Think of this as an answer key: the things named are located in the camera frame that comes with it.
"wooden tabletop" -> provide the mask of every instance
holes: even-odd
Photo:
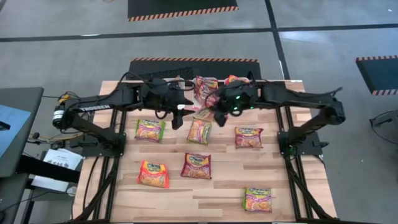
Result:
[[[304,91],[301,81],[285,81],[287,88]],[[110,93],[116,81],[104,81],[100,95]],[[192,92],[186,92],[192,99]],[[311,118],[306,108],[291,108],[294,124],[299,126]],[[287,129],[285,113],[284,126]],[[125,153],[121,158],[111,222],[273,222],[293,221],[294,212],[287,172],[276,138],[278,132],[275,110],[247,110],[236,118],[229,116],[223,128],[213,123],[209,145],[187,142],[192,116],[173,130],[172,116],[165,118],[166,128],[161,144],[134,139],[138,119],[156,119],[153,111],[133,111],[127,114]],[[108,127],[111,110],[97,111],[94,123]],[[261,133],[263,149],[235,149],[235,127],[264,128]],[[184,153],[211,154],[211,180],[180,176]],[[136,182],[143,160],[166,164],[170,188],[162,189]],[[327,213],[336,216],[325,168],[313,156],[302,156],[309,191]],[[97,191],[103,159],[95,166],[88,187],[86,204]],[[73,205],[75,216],[81,213],[84,191],[94,158],[85,159]],[[245,187],[271,188],[272,213],[243,210]],[[297,189],[302,216],[305,217],[302,194]],[[101,203],[100,218],[104,217],[106,199]]]

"white paper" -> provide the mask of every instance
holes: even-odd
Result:
[[[44,157],[44,162],[48,162],[57,166],[62,166],[71,170],[75,170],[82,156],[66,149],[53,150],[49,149]],[[68,182],[54,180],[47,177],[35,176],[32,185],[43,187],[46,189],[58,190],[65,192],[68,187]]]

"orange noodle package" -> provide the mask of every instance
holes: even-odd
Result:
[[[226,85],[230,84],[231,82],[235,81],[235,80],[241,80],[245,83],[249,83],[249,79],[248,78],[244,78],[244,77],[236,77],[234,75],[229,75],[229,77],[224,81],[224,83]]]
[[[166,165],[143,161],[137,178],[137,184],[169,188],[169,175]]]
[[[148,140],[152,142],[160,142],[163,137],[165,122],[150,121],[147,119],[139,119],[136,128],[136,137],[138,140]]]
[[[211,122],[194,118],[188,133],[187,140],[207,145],[211,130]]]
[[[235,146],[262,148],[261,132],[262,128],[235,128]]]
[[[211,155],[185,153],[184,167],[181,171],[182,177],[193,177],[211,179]]]
[[[243,207],[250,212],[272,212],[271,189],[247,188]]]
[[[200,76],[196,77],[196,84],[193,90],[193,107],[194,108],[203,108],[210,105],[215,104],[217,97],[215,94],[212,94],[207,99],[207,104],[205,105],[206,96],[217,90],[218,88],[218,80],[215,78],[203,78]]]

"gray floor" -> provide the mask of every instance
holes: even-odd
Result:
[[[236,12],[128,22],[126,0],[8,0],[0,12],[0,38],[270,27],[263,0],[238,4]],[[272,0],[272,6],[279,27],[398,23],[393,0]],[[304,80],[307,91],[344,87],[337,97],[345,106],[346,122],[320,131],[321,139],[331,142],[324,150],[325,163],[338,216],[396,223],[397,146],[375,136],[368,119],[396,109],[398,98],[372,96],[354,60],[397,54],[398,29],[281,32],[280,37],[290,76]],[[257,58],[263,78],[282,78],[271,33],[213,34],[0,43],[0,88],[42,86],[45,95],[66,90],[95,95],[101,81],[118,79],[133,57]],[[55,104],[42,100],[34,131],[55,132]],[[394,139],[396,131],[389,128],[381,132]],[[44,149],[27,146],[25,151],[35,156]],[[70,203],[40,202],[30,222],[63,222],[70,216]]]

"orange and black striped tape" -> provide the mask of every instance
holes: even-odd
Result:
[[[374,90],[372,92],[373,95],[375,96],[380,96],[380,95],[397,95],[398,90]]]
[[[361,60],[382,60],[382,59],[394,59],[398,58],[396,55],[388,55],[388,56],[376,56],[376,57],[358,57],[356,58],[356,61],[361,61]]]
[[[248,58],[152,58],[141,57],[133,58],[131,61],[150,60],[150,61],[180,61],[180,62],[257,62],[258,59]]]
[[[239,10],[238,6],[228,6],[228,7],[217,7],[212,9],[199,9],[199,10],[189,10],[189,11],[182,11],[182,12],[170,12],[170,13],[161,13],[161,14],[154,14],[154,15],[146,15],[146,16],[133,16],[129,18],[130,22],[136,21],[145,21],[151,19],[165,19],[170,17],[177,17],[177,16],[193,16],[193,15],[200,15],[200,14],[208,14],[214,12],[228,12],[228,11],[236,11]]]

